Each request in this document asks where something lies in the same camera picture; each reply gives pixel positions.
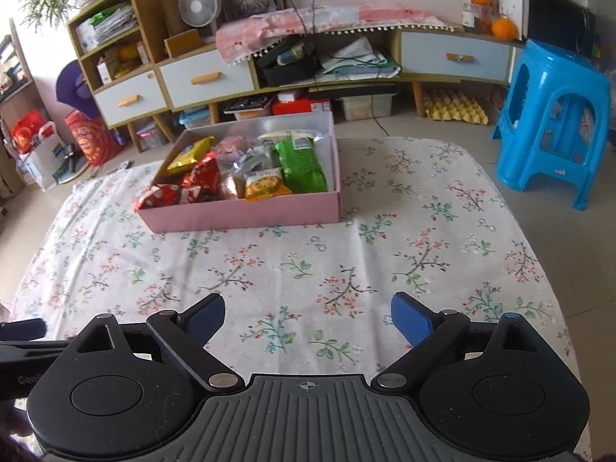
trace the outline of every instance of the pink box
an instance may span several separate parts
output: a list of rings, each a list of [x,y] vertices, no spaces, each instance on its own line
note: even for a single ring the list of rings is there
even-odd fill
[[[315,150],[325,174],[328,192],[289,194],[253,202],[236,199],[173,205],[141,210],[139,215],[154,233],[340,222],[340,163],[330,112],[253,118],[185,131],[162,162],[152,183],[164,182],[164,170],[169,163],[184,147],[201,138],[213,135],[218,142],[227,135],[244,135],[255,139],[262,134],[288,130],[317,130],[326,134],[315,143]]]

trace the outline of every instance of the white plastic bag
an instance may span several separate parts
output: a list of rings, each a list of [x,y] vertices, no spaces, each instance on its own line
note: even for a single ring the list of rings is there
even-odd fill
[[[42,138],[43,132],[49,128],[53,129],[53,134]],[[58,179],[66,172],[65,144],[55,131],[55,124],[52,121],[41,128],[39,137],[41,143],[29,154],[21,154],[20,158],[36,183],[47,190],[55,186]]]

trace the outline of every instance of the yellow egg carton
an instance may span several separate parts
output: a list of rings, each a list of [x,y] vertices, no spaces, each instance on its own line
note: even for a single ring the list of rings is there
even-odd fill
[[[446,89],[432,89],[423,96],[426,115],[431,120],[466,121],[487,125],[488,116],[477,101],[462,92]]]

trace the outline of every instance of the drawer handle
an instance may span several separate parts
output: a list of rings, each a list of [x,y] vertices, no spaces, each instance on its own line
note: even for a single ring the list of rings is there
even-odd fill
[[[447,59],[450,61],[454,61],[456,63],[473,63],[475,62],[475,58],[472,55],[461,55],[461,54],[445,54]]]
[[[193,85],[203,85],[204,83],[216,81],[218,78],[220,78],[220,76],[220,72],[211,72],[210,74],[203,74],[201,76],[195,76],[194,78],[191,78],[190,83],[192,83]]]
[[[126,99],[118,102],[118,107],[126,107],[126,106],[131,106],[134,103],[137,103],[141,100],[141,95],[131,95],[130,97],[127,97]]]

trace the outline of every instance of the stool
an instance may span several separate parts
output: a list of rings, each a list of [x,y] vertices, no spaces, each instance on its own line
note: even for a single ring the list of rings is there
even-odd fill
[[[557,177],[577,187],[574,208],[585,210],[608,138],[610,89],[590,62],[529,40],[492,134],[503,140],[498,179],[524,191],[535,174]],[[580,121],[586,118],[587,128],[592,115],[587,137]]]

